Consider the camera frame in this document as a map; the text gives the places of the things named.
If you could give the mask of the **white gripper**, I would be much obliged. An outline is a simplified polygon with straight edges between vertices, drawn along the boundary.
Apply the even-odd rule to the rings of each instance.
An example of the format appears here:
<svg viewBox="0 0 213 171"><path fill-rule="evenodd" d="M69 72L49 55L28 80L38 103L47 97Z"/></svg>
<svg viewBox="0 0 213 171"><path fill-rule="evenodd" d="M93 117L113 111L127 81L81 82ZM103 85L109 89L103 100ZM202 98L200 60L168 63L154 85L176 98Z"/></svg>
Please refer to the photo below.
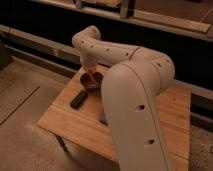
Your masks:
<svg viewBox="0 0 213 171"><path fill-rule="evenodd" d="M99 62L99 59L97 57L88 55L88 54L82 54L80 57L81 65L84 66L85 72L87 72L89 69L88 67L93 67L93 71L97 71L97 64Z"/></svg>

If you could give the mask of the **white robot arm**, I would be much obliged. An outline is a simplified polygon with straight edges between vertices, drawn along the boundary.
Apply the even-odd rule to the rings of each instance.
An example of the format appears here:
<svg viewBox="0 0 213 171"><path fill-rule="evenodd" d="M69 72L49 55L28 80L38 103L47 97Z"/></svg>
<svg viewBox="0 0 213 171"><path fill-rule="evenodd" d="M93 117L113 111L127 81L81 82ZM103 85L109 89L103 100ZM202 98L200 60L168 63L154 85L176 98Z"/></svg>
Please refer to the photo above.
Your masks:
<svg viewBox="0 0 213 171"><path fill-rule="evenodd" d="M156 111L155 97L175 76L169 56L143 46L103 41L89 26L72 37L85 69L105 60L101 96L121 171L175 171Z"/></svg>

